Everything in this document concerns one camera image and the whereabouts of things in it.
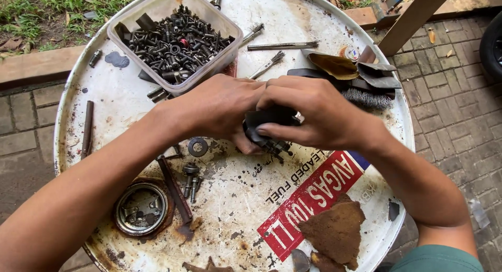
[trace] wooden post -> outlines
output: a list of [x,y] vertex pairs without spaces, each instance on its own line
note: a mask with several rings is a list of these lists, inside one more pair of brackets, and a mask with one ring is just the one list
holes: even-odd
[[381,40],[379,48],[384,55],[395,55],[445,1],[414,0]]

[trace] hand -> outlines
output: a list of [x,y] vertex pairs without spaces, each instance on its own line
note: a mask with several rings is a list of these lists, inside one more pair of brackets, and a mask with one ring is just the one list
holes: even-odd
[[242,121],[246,111],[255,110],[264,90],[264,82],[218,74],[166,103],[171,111],[184,114],[190,136],[221,138],[235,143],[244,154],[260,153],[261,148],[244,134]]
[[269,80],[256,107],[267,109],[273,104],[291,107],[305,120],[298,127],[262,124],[258,133],[306,147],[360,151],[387,132],[379,118],[348,102],[323,79],[281,76]]

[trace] green shirt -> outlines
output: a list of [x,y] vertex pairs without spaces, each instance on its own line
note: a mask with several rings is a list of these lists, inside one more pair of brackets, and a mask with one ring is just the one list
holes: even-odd
[[416,247],[391,272],[483,272],[480,261],[454,247],[428,244]]

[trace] brush bristles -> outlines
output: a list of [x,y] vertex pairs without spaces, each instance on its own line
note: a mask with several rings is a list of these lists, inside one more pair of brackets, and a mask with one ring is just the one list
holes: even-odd
[[317,48],[319,46],[319,42],[320,42],[319,40],[315,40],[313,42],[307,42],[307,45],[309,47]]
[[386,109],[392,107],[392,99],[386,95],[373,95],[358,89],[342,91],[342,95],[348,101],[367,108]]
[[286,54],[283,52],[283,51],[279,51],[273,58],[272,58],[272,62],[275,64],[275,63],[278,63],[279,61],[282,60],[282,58],[285,56]]
[[253,25],[253,27],[251,28],[251,31],[253,31],[253,33],[257,33],[257,32],[263,31],[264,29],[265,29],[265,25],[263,23],[260,23],[260,24]]

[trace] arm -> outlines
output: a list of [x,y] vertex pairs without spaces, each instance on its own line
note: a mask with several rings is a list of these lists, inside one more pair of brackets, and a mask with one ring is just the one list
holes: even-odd
[[243,153],[256,151],[243,133],[242,120],[254,109],[261,86],[217,75],[158,104],[125,133],[42,187],[0,226],[0,270],[57,271],[136,175],[179,141],[211,136],[232,140]]
[[257,108],[292,107],[300,127],[263,124],[261,135],[320,149],[353,149],[383,175],[417,223],[418,245],[441,244],[477,257],[467,205],[455,184],[412,153],[383,122],[349,103],[325,80],[283,76],[267,83]]

